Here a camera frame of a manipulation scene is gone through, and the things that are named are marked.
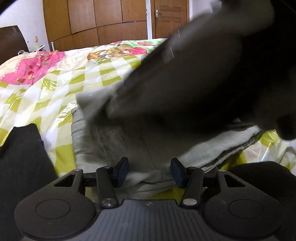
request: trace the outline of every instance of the black round object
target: black round object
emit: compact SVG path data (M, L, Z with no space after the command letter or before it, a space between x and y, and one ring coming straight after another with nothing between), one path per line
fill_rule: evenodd
M237 218L253 219L262 214L263 207L256 201L243 199L232 202L229 205L229 211Z
M62 240L78 235L96 216L93 202L65 187L39 190L15 209L20 231L37 240Z
M210 198L203 211L218 232L240 239L259 239L276 231L283 222L282 206L256 188L227 188Z

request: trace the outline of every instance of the pink floral fabric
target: pink floral fabric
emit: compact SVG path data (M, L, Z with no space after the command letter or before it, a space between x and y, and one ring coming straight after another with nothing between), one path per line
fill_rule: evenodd
M33 58L22 59L14 73L6 74L0 81L8 84L31 84L41 79L50 67L59 62L65 53L57 50L52 52L38 52Z

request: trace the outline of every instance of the silver screw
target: silver screw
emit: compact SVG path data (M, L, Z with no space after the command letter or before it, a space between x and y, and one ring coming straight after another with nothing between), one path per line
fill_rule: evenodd
M149 202L146 202L146 206L152 206L153 205L153 202L149 201Z
M108 206L108 207L110 207L110 206L113 206L113 205L116 204L116 200L115 200L114 198L110 198L110 197L108 197L108 198L104 198L104 199L102 200L102 204L103 204L104 206Z
M194 198L185 198L183 204L186 206L193 206L197 204L197 201Z

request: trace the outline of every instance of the blurred gray fabric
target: blurred gray fabric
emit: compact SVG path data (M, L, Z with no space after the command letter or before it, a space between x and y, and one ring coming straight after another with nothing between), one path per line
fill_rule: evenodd
M233 125L211 136L164 128L147 118L112 121L104 105L116 85L77 96L81 108L72 110L72 139L76 165L84 172L114 166L126 156L130 171L119 198L144 199L169 189L175 183L169 171L170 160L179 158L184 166L210 170L230 155L255 142L257 126Z

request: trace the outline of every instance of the bed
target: bed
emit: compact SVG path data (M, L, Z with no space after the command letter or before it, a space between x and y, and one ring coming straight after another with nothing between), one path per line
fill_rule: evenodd
M0 145L14 126L35 123L57 174L61 176L71 171L76 167L71 138L71 110L77 107L75 95L124 79L163 41L119 41L66 52L23 54L9 59L0 66ZM25 67L27 79L4 81L5 76L18 69L23 59L31 58L38 58L41 64L37 63L34 68L30 64ZM37 75L32 72L39 65L47 69L43 77L36 79ZM229 157L220 167L227 169L243 163L275 161L296 175L295 149L296 141L283 141L271 130L261 134L251 146ZM176 189L171 192L179 195Z

